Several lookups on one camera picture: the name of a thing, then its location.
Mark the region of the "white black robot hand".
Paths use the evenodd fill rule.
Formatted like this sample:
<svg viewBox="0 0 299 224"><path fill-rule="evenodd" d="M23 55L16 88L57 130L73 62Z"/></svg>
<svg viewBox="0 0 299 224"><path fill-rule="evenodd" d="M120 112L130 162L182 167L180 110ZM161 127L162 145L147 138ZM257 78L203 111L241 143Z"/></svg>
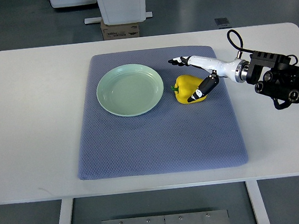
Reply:
<svg viewBox="0 0 299 224"><path fill-rule="evenodd" d="M177 66L194 66L209 73L209 76L203 79L197 90L188 99L188 102L207 96L217 86L220 77L227 77L238 83L245 82L249 66L249 62L242 59L223 62L204 56L177 57L168 62Z"/></svg>

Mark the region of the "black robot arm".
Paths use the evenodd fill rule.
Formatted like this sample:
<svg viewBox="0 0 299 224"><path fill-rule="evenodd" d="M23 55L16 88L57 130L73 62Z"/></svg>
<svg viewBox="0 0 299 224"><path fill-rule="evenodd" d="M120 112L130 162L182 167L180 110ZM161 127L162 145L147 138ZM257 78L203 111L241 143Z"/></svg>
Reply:
<svg viewBox="0 0 299 224"><path fill-rule="evenodd" d="M297 56L244 49L242 37L235 30L227 32L227 39L238 50L236 82L253 85L255 92L270 97L278 110L299 103Z"/></svg>

